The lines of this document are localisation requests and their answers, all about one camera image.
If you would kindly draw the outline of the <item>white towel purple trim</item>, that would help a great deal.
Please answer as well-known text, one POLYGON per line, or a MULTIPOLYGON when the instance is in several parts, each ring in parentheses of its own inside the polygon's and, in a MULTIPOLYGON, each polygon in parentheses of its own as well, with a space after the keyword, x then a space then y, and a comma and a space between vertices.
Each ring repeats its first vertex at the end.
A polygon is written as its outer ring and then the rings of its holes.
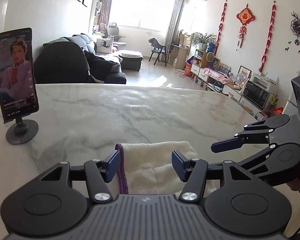
POLYGON ((199 155, 187 141, 154 144, 116 144, 121 163, 117 170, 121 194, 173 194, 179 196, 184 183, 172 166, 172 151, 186 158, 199 155))

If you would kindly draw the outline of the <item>black microwave oven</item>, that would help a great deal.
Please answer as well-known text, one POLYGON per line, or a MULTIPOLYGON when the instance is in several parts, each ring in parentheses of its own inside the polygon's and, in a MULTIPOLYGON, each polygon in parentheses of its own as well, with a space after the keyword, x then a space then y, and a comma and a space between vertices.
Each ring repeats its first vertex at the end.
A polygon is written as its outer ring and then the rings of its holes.
POLYGON ((259 85, 247 81, 243 89, 243 95, 259 108, 264 109, 269 99, 270 93, 259 85))

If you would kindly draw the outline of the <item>white printer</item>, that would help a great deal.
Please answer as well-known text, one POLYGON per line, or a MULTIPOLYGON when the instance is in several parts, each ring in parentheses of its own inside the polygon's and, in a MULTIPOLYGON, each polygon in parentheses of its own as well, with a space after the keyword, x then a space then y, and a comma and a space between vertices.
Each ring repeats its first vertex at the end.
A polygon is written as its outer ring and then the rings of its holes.
POLYGON ((254 72, 252 72, 252 75, 250 77, 250 81, 264 90, 268 91, 271 94, 277 93, 277 84, 270 79, 267 79, 265 77, 262 77, 254 72))

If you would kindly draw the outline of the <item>small white desk fan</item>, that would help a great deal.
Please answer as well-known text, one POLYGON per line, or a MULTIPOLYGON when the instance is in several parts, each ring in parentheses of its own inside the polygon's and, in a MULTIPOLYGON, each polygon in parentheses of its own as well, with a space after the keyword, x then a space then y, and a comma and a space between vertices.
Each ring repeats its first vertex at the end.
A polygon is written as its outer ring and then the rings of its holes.
POLYGON ((243 81, 243 75, 240 74, 240 73, 237 73, 235 75, 235 79, 234 79, 234 84, 235 84, 235 87, 238 87, 239 89, 241 89, 241 84, 242 84, 242 81, 243 81))

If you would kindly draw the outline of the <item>wooden shelf unit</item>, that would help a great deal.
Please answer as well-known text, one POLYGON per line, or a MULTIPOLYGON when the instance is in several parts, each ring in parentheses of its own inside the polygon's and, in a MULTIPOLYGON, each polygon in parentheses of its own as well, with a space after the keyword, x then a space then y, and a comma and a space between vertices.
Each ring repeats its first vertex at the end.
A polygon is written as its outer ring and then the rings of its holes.
POLYGON ((214 59, 214 53, 196 49, 191 66, 191 73, 198 75, 202 68, 211 67, 214 59))

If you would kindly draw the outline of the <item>wooden desk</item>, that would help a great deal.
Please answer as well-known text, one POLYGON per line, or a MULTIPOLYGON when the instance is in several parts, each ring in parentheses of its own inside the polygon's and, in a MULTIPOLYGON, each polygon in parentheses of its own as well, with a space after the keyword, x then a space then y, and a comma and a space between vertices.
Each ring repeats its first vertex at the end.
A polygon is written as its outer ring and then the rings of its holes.
POLYGON ((168 63, 172 65, 175 69, 183 70, 185 68, 189 53, 189 48, 172 44, 170 46, 168 63))

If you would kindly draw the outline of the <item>black jacket on sofa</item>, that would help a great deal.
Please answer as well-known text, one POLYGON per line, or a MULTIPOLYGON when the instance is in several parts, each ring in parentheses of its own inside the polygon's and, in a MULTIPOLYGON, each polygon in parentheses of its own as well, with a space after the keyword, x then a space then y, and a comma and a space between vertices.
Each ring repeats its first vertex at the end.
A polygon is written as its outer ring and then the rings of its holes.
POLYGON ((84 51, 84 55, 89 64, 90 76, 96 82, 106 83, 110 74, 117 74, 120 72, 120 65, 117 62, 108 61, 88 51, 84 51))

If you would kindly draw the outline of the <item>potted green plant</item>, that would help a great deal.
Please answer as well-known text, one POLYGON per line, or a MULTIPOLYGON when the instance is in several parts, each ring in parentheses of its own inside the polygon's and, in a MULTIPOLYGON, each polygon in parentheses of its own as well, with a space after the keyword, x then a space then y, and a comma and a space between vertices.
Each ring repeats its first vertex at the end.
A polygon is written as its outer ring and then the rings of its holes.
POLYGON ((193 46, 198 45, 198 48, 200 50, 206 51, 207 50, 207 46, 210 43, 214 43, 216 40, 217 36, 213 33, 199 33, 199 32, 195 32, 191 34, 191 44, 193 46))

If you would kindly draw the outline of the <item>grey ottoman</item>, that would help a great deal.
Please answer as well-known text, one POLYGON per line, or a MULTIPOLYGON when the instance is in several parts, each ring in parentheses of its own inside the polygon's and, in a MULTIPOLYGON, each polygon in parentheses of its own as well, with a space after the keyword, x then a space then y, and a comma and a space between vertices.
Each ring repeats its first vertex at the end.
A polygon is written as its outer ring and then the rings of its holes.
POLYGON ((124 70, 139 71, 143 55, 139 51, 119 50, 118 56, 122 59, 121 68, 124 70))

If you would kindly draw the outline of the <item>smartphone on stand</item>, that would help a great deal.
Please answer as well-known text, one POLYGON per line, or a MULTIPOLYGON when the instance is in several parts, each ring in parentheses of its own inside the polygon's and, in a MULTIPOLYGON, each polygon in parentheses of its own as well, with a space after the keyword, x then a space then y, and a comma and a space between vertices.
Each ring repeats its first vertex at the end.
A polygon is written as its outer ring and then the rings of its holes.
POLYGON ((31 28, 0 33, 0 108, 4 123, 39 111, 31 28))

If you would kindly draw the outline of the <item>dark wooden chair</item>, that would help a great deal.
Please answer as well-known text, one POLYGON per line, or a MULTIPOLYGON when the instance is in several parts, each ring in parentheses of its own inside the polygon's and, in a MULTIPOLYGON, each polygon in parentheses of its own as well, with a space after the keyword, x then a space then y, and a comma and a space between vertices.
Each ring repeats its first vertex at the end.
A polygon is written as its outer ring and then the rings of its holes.
POLYGON ((167 66, 167 53, 166 47, 161 45, 156 38, 150 38, 148 42, 151 45, 151 55, 149 57, 149 61, 151 60, 153 54, 157 54, 157 58, 155 59, 154 65, 160 62, 160 55, 164 56, 164 64, 167 66))

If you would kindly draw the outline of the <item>red Chinese knot ornament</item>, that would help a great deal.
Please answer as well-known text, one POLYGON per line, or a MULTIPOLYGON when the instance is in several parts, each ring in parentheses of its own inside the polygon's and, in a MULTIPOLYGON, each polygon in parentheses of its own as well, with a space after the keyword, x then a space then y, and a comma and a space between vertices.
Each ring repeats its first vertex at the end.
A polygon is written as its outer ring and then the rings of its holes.
POLYGON ((248 4, 246 4, 245 8, 236 15, 236 18, 241 23, 238 31, 237 48, 242 48, 245 35, 247 34, 247 25, 255 20, 255 15, 249 9, 248 4))

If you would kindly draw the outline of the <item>grey curtain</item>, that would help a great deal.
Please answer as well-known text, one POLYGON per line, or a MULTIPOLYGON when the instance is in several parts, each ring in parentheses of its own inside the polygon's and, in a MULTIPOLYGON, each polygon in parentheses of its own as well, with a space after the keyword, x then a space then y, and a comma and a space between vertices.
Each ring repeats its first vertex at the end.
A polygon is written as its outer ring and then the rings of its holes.
POLYGON ((177 38, 180 18, 183 12, 186 0, 174 0, 174 6, 171 14, 170 23, 165 37, 166 53, 170 53, 172 42, 177 38))

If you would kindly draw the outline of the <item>horse print cushion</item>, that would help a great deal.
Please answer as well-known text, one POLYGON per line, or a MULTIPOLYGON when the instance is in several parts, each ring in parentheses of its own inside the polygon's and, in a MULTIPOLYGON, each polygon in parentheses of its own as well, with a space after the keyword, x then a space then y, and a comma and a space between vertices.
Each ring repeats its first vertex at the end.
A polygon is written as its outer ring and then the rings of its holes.
POLYGON ((111 54, 113 52, 113 38, 98 38, 96 40, 96 52, 111 54))

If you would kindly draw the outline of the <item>black antler wall clock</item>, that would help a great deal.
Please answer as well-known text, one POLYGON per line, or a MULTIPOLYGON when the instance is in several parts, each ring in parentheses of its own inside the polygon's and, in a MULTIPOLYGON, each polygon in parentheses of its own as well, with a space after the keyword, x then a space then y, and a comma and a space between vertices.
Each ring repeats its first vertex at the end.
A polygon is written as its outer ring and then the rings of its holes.
POLYGON ((295 40, 294 40, 294 44, 296 46, 298 46, 300 44, 299 38, 300 38, 300 17, 298 16, 298 14, 293 11, 291 13, 291 16, 293 17, 291 23, 290 23, 290 29, 293 33, 293 35, 296 36, 295 40))

